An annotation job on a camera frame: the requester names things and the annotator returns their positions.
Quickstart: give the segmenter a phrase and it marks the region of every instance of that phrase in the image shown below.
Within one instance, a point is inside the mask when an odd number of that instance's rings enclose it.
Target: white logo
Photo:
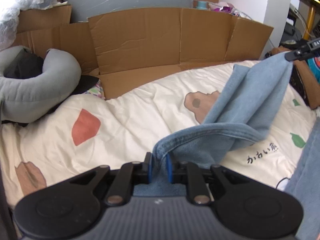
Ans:
[[[157,200],[155,200],[155,204],[160,205],[161,203],[163,203],[163,200],[158,198]]]

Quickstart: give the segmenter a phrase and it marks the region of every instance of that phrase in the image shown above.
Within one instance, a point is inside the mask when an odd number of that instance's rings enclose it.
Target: brown bear print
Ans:
[[[16,174],[25,196],[47,187],[42,172],[32,162],[21,162],[16,168]]]
[[[199,123],[202,123],[219,95],[219,91],[212,92],[211,94],[204,94],[199,91],[188,93],[184,99],[184,106],[195,114],[195,118]]]

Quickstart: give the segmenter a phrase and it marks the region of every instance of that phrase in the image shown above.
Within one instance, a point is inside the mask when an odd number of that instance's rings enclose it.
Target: brown leather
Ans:
[[[275,55],[284,51],[290,51],[290,50],[280,46],[279,48],[272,49],[271,54]],[[311,109],[316,109],[318,106],[320,106],[320,85],[316,80],[314,74],[310,70],[306,61],[296,60],[293,63],[297,67],[297,70],[302,79],[303,85],[305,87],[306,94],[309,101],[309,107]]]

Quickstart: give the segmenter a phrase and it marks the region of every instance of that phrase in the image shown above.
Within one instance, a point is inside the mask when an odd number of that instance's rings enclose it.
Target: gray ribbed surface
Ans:
[[[73,240],[245,240],[226,230],[208,207],[185,197],[132,197],[129,204],[109,208],[99,224]]]

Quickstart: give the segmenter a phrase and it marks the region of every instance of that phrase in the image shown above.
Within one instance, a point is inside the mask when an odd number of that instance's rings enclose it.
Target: bed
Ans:
[[[2,125],[0,163],[7,203],[14,208],[23,196],[102,164],[118,169],[143,161],[161,138],[202,122],[233,65],[172,74],[108,101],[71,96],[53,114],[27,127]],[[316,112],[288,85],[268,137],[228,152],[221,164],[283,189],[315,120]]]

